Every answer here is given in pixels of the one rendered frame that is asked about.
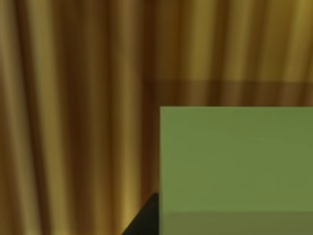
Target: gold curtain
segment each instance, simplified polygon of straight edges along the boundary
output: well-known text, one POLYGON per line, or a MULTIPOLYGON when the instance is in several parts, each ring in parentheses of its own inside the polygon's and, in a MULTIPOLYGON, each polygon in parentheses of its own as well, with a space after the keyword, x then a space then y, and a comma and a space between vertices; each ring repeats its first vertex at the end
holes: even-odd
POLYGON ((118 235, 159 107, 312 106, 312 0, 0 0, 0 233, 118 235))

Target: green surface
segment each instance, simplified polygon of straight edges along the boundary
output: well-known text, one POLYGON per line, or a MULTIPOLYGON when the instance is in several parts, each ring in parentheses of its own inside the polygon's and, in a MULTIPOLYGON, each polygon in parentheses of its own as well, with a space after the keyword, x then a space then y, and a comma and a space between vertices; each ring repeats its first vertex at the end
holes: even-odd
POLYGON ((313 212, 312 108, 160 113, 162 226, 175 214, 313 212))

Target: drapery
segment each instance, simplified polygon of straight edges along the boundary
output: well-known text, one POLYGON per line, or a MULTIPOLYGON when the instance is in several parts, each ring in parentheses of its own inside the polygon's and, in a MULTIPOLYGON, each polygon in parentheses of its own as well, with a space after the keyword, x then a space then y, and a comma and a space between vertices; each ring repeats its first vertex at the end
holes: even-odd
POLYGON ((313 105, 312 0, 0 4, 1 234, 121 234, 162 105, 313 105))

